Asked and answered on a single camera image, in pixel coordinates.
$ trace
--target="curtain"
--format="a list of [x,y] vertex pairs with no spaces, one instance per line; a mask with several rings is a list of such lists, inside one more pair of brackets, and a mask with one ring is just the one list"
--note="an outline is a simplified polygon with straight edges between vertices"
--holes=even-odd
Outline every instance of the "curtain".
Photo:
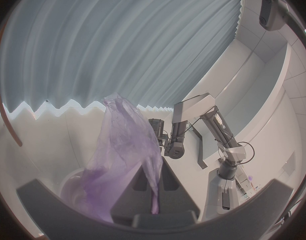
[[2,101],[12,112],[118,92],[170,107],[235,37],[241,0],[22,0],[0,47]]

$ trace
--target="gray curtain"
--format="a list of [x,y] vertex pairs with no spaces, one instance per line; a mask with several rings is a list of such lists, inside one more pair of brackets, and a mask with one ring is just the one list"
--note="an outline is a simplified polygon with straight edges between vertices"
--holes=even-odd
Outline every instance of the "gray curtain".
[[22,0],[0,48],[0,89],[12,112],[118,92],[173,107],[235,37],[241,0]]

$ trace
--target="purple object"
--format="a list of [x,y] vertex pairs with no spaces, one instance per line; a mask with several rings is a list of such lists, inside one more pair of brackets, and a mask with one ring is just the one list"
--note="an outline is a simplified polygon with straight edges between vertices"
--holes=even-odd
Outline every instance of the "purple object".
[[82,176],[86,196],[79,208],[94,217],[112,221],[110,209],[142,164],[153,190],[151,211],[158,214],[158,183],[163,160],[153,128],[138,108],[117,93],[106,97],[104,105],[97,148]]

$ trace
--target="purple plastic bag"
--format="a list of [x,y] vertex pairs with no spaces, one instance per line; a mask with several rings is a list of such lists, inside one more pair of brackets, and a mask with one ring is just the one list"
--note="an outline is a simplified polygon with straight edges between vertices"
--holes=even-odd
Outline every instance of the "purple plastic bag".
[[86,193],[82,210],[112,221],[110,209],[142,164],[153,190],[152,214],[158,214],[163,160],[153,128],[138,108],[117,93],[106,97],[104,105],[97,148],[82,176]]

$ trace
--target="pleated curtain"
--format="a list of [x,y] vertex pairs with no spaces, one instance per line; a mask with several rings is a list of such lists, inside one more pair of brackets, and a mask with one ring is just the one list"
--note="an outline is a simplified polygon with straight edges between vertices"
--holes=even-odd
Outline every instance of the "pleated curtain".
[[118,92],[134,105],[180,102],[235,37],[241,0],[22,0],[0,47],[9,112]]

